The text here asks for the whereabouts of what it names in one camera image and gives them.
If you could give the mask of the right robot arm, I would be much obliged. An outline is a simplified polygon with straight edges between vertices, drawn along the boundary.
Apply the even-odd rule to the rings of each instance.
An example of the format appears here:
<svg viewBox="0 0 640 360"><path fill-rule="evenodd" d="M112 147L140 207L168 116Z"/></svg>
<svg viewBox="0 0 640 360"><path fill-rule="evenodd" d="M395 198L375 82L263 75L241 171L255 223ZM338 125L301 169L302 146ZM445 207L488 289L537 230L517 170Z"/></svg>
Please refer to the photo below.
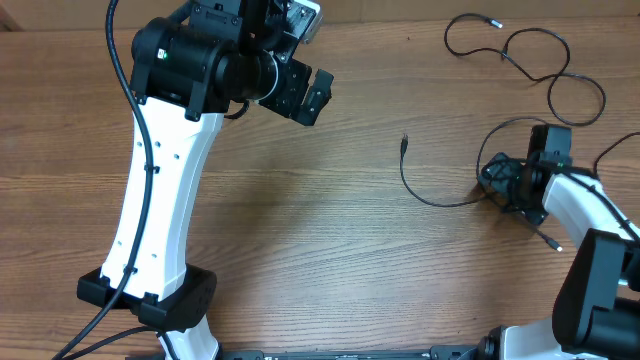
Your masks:
<svg viewBox="0 0 640 360"><path fill-rule="evenodd" d="M469 359L636 359L639 303L618 289L639 289L639 228L609 199L599 178L576 167L569 128L536 125L523 159L496 154L478 183L507 211L539 226L554 217L577 253L549 318L498 327Z"/></svg>

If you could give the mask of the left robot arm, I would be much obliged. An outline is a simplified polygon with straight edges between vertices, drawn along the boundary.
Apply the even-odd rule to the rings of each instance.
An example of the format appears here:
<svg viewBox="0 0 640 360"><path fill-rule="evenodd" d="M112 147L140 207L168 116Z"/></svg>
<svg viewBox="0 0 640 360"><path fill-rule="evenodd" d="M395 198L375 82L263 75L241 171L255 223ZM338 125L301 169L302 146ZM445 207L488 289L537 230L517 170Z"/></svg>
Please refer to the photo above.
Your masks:
<svg viewBox="0 0 640 360"><path fill-rule="evenodd" d="M131 311L168 359L217 359L206 313L211 271L186 261L187 234L207 156L229 106L262 106L313 125L333 77L294 59L322 22L319 4L189 1L132 42L119 81L134 115L123 208L104 263L82 276L78 297L102 312Z"/></svg>

